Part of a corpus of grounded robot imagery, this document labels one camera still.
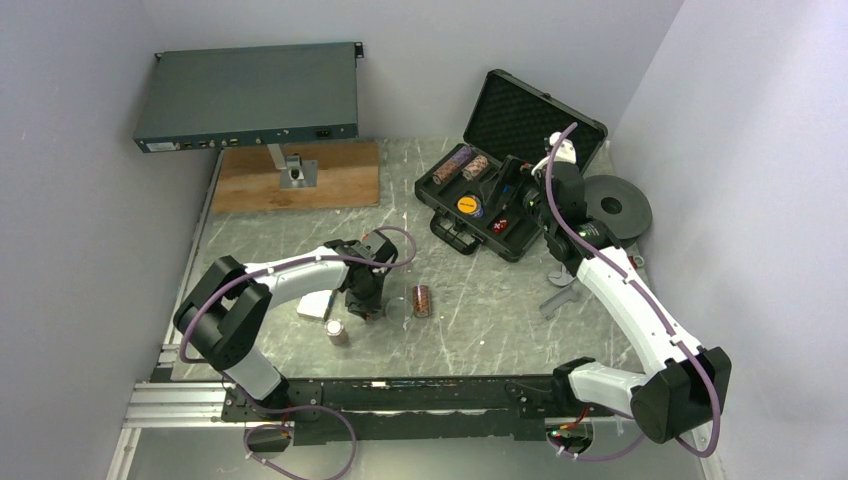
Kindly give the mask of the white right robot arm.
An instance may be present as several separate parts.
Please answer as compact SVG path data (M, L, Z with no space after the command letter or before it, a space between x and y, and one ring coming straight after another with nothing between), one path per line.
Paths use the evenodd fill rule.
M641 362L639 374L588 357L557 367L550 391L555 409L574 415L587 404L602 406L631 417L658 444L711 424L715 444L731 360L720 347L705 348L661 305L620 239L590 212L579 168L552 162L534 171L509 155L499 179L497 192L540 228L551 255L600 300Z

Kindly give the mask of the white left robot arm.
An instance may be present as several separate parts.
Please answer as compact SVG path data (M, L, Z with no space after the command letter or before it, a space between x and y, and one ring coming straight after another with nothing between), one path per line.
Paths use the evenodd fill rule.
M380 309L398 255L374 231L277 262L243 264L223 256L182 301L173 325L202 361L244 389L258 417L272 420L290 404L289 382L256 345L266 314L308 294L337 290L345 293L350 313L369 319Z

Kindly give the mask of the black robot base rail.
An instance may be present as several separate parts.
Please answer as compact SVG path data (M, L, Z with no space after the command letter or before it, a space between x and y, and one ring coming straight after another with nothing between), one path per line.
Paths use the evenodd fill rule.
M589 425L611 411L552 392L551 375L292 378L289 403L262 412L228 388L225 423L286 420L297 446L348 440L413 440L509 437L543 441L550 429L578 420Z

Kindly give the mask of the red die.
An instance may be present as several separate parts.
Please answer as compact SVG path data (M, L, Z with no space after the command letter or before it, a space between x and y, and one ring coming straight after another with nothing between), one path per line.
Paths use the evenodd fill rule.
M501 232L503 232L508 227L508 224L509 224L508 220L505 219L505 218L502 218L502 219L494 221L492 223L492 225L490 226L490 230L495 234L500 234Z

